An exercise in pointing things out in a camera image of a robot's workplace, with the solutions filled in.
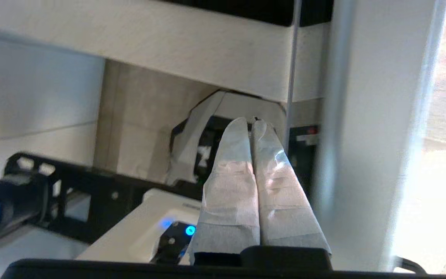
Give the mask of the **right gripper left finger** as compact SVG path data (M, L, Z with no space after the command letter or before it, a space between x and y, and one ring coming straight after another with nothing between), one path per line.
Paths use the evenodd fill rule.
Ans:
M260 241L258 189L247 120L237 118L224 130L203 186L189 261L196 265L206 255L240 255Z

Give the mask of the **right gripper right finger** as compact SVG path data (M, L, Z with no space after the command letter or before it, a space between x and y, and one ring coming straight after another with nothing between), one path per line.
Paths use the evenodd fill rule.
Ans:
M251 155L258 189L261 244L319 248L331 254L283 145L264 120L252 125Z

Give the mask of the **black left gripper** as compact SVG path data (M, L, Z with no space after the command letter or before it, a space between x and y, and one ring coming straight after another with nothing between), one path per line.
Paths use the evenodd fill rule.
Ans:
M167 172L167 184L177 181L204 183L211 173L221 136L230 119L213 116L224 91L216 91L190 112L182 133L175 140Z

